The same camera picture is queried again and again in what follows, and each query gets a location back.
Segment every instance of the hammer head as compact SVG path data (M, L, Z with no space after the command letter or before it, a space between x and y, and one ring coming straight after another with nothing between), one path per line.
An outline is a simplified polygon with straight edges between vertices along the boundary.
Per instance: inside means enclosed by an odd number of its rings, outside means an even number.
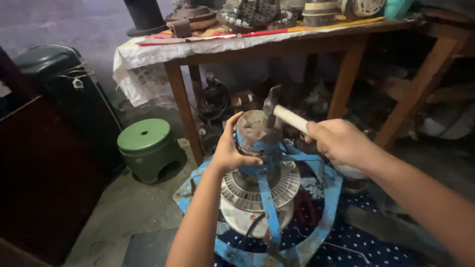
M274 108L279 101L280 88L282 85L274 86L269 91L269 96L264 101L264 125L266 128L273 128L276 123L276 116L274 115Z

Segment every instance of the teal plastic container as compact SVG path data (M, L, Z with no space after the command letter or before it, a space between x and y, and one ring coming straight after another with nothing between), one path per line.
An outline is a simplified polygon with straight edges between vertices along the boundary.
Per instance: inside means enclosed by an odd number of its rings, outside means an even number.
M412 2L414 0L386 0L384 17L389 20L405 18Z
M117 138L127 167L137 181L154 185L178 174L186 163L186 154L162 119L136 122Z

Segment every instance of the hand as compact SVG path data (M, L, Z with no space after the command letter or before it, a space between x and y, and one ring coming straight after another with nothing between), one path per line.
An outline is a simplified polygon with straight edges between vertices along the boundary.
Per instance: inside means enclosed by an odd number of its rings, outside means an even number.
M262 165L264 163L260 158L241 155L234 145L233 128L243 113L241 111L228 119L224 133L219 139L213 159L209 164L210 167L223 175L235 170L239 166Z
M317 149L338 165L348 165L366 172L374 159L387 153L371 142L358 128L342 119L308 122L309 134L317 140ZM306 136L310 143L313 138Z

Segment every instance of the wooden table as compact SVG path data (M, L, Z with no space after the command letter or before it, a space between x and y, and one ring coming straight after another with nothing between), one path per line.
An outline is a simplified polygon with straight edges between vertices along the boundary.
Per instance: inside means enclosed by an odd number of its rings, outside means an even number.
M199 64L342 51L345 55L341 61L340 72L337 77L328 113L328 119L341 118L344 114L353 82L360 67L360 60L366 47L368 35L376 32L408 29L415 24L415 21L407 20L365 24L332 32L319 32L280 42L265 43L240 50L224 51L214 54L195 54L165 62L168 80L175 96L175 101L185 127L187 138L190 141L196 164L200 165L203 162L203 151L201 149L198 131L191 115L190 104L188 103L180 66L188 65L193 92L195 99L197 99L202 91Z
M391 147L396 138L407 129L414 114L425 103L442 100L456 101L474 98L473 92L461 87L472 89L475 84L454 86L435 91L444 74L457 58L475 57L475 29L473 21L443 10L423 10L427 27L420 32L437 38L432 50L422 66L404 89L404 95L389 115L374 142L385 149Z

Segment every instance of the stool hole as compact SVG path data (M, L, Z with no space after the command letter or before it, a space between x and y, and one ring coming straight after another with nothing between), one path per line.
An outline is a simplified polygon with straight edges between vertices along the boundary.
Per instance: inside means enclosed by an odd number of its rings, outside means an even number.
M158 179L165 177L168 173L171 174L172 172L178 170L180 167L181 164L179 162L170 162L158 172Z

